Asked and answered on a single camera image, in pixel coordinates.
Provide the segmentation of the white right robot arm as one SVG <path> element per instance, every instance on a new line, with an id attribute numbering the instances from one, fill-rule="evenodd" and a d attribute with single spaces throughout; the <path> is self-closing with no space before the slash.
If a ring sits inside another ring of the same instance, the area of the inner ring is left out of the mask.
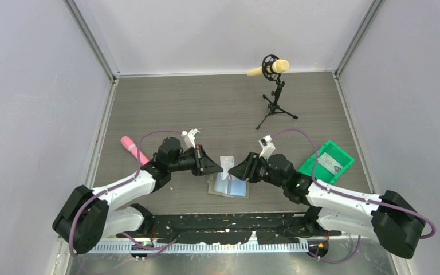
<path id="1" fill-rule="evenodd" d="M 296 204 L 308 206 L 305 230 L 311 235 L 322 231 L 342 231 L 366 237 L 388 252 L 411 259 L 426 222 L 397 192 L 365 194 L 331 186 L 298 172 L 283 154 L 269 159 L 251 152 L 229 173 L 250 183 L 264 181 L 283 190 Z"/>

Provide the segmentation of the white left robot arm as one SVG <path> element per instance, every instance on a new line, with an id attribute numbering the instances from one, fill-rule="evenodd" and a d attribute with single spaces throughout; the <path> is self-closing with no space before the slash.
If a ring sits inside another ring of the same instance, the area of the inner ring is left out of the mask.
<path id="1" fill-rule="evenodd" d="M 92 250 L 102 238 L 123 233 L 146 237 L 152 232 L 153 215 L 132 200 L 164 187 L 174 172 L 190 171 L 194 176 L 223 171 L 200 144 L 184 150 L 179 139 L 163 140 L 153 159 L 132 175 L 117 182 L 90 189 L 76 187 L 52 223 L 52 229 L 76 254 Z"/>

